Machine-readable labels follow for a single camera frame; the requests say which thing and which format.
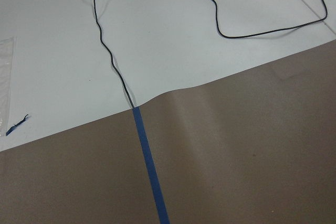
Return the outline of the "blue tape scrap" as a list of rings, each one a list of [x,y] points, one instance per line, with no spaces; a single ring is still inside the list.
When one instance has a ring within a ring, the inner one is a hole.
[[[18,128],[22,123],[24,123],[24,122],[27,120],[28,117],[29,117],[29,115],[26,114],[26,115],[23,117],[23,119],[22,119],[21,121],[19,121],[18,123],[14,124],[13,126],[11,126],[11,127],[7,130],[7,132],[6,132],[6,136],[8,136],[9,134],[11,134],[12,131],[14,131],[14,130],[15,130],[16,128]]]

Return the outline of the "clear plastic bag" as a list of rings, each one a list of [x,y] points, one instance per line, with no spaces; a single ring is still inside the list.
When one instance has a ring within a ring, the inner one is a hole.
[[[1,137],[5,136],[8,126],[15,42],[15,37],[1,40]]]

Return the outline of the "brown paper table cover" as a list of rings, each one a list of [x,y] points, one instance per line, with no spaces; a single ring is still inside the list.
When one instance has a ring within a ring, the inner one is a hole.
[[[1,152],[1,223],[335,223],[335,42]]]

